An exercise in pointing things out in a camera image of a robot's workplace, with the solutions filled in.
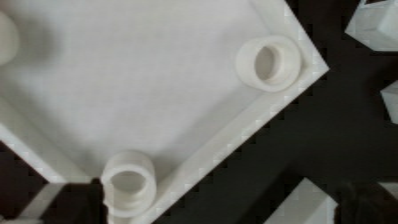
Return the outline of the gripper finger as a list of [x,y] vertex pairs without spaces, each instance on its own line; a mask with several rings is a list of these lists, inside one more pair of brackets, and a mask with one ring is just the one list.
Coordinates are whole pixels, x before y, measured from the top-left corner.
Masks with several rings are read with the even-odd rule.
[[56,200],[56,197],[61,193],[63,188],[65,188],[63,183],[51,183],[43,187],[43,189],[42,189],[42,191],[40,191],[40,193],[22,211],[22,214],[17,219],[17,224],[43,224],[42,216],[45,214],[45,211],[51,207],[51,204]]

